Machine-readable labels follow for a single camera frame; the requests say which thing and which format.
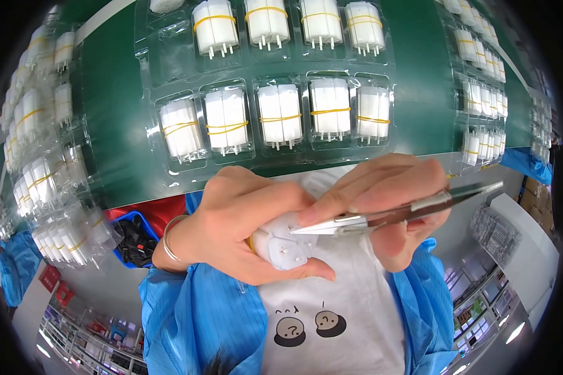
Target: cartoon face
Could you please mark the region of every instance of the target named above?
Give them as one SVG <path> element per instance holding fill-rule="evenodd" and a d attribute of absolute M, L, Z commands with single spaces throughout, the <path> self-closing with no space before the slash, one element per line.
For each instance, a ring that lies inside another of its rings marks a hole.
<path fill-rule="evenodd" d="M 317 334 L 321 337 L 336 337 L 346 329 L 346 320 L 335 312 L 325 310 L 315 315 Z"/>
<path fill-rule="evenodd" d="M 302 344 L 306 337 L 304 324 L 299 319 L 288 316 L 277 323 L 274 341 L 280 346 L 292 348 Z"/>

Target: floor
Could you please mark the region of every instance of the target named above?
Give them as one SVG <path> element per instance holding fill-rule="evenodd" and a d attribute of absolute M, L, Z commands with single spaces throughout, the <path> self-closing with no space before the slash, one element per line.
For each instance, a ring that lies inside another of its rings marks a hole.
<path fill-rule="evenodd" d="M 452 154 L 433 157 L 447 168 Z M 452 178 L 450 182 L 455 187 L 479 181 L 491 183 L 502 180 L 503 191 L 513 197 L 518 195 L 523 177 L 514 170 L 495 166 L 470 176 Z M 445 268 L 461 266 L 466 257 L 480 250 L 468 234 L 468 224 L 475 208 L 485 199 L 485 196 L 481 196 L 455 206 L 447 222 L 432 235 L 438 241 L 434 254 L 442 259 Z M 142 312 L 137 287 L 147 273 L 147 269 L 127 269 L 112 253 L 105 258 L 102 271 L 62 270 L 63 279 L 87 307 L 136 325 L 141 324 Z"/>

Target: metal tweezers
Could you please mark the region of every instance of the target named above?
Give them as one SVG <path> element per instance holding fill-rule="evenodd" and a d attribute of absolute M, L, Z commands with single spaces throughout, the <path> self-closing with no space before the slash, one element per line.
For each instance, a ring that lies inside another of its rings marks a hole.
<path fill-rule="evenodd" d="M 292 235 L 332 235 L 351 236 L 368 234 L 377 228 L 397 224 L 402 221 L 412 221 L 425 216 L 439 213 L 445 209 L 463 202 L 469 198 L 491 193 L 503 187 L 503 182 L 495 184 L 466 185 L 450 190 L 444 190 L 436 195 L 416 200 L 411 203 L 387 211 L 373 212 L 370 214 L 341 214 L 334 219 L 304 228 L 294 228 Z"/>

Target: red sign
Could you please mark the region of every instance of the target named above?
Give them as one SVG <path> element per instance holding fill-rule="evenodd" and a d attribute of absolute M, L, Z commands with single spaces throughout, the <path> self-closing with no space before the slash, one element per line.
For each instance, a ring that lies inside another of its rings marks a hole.
<path fill-rule="evenodd" d="M 47 265 L 39 276 L 39 281 L 46 287 L 46 289 L 52 293 L 54 287 L 60 280 L 60 272 L 56 267 Z"/>

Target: blue smock sleeve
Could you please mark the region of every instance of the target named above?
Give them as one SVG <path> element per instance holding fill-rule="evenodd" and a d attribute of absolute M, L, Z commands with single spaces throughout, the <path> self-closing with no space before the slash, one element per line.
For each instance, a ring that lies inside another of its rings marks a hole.
<path fill-rule="evenodd" d="M 442 262 L 430 254 L 435 246 L 434 238 L 423 241 L 411 264 L 389 280 L 405 328 L 406 375 L 437 375 L 457 355 L 453 302 Z"/>

